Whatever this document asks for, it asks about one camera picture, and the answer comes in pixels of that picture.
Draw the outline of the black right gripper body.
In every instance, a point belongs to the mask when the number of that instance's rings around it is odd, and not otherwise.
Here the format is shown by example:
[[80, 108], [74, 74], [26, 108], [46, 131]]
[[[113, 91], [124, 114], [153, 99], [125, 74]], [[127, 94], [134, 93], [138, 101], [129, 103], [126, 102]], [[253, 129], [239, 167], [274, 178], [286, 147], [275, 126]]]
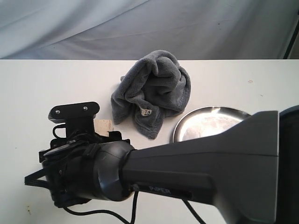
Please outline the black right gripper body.
[[108, 136], [102, 136], [98, 133], [85, 133], [80, 131], [75, 131], [71, 134], [69, 138], [55, 138], [52, 139], [50, 142], [50, 149], [42, 150], [39, 152], [39, 162], [42, 163], [45, 160], [44, 154], [51, 149], [56, 147], [60, 147], [67, 143], [70, 143], [72, 140], [78, 141], [86, 141], [88, 143], [107, 143], [107, 142], [114, 142], [114, 141], [124, 141], [130, 144], [130, 139], [123, 139], [121, 132], [119, 131], [110, 131], [108, 132]]

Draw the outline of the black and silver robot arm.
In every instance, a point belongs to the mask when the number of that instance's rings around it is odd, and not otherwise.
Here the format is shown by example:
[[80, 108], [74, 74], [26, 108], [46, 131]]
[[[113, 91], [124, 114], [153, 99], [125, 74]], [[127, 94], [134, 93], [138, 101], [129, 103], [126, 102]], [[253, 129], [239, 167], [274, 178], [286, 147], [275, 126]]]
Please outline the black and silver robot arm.
[[57, 207], [135, 191], [215, 206], [228, 224], [299, 221], [299, 109], [258, 112], [218, 135], [134, 149], [85, 136], [47, 152]]

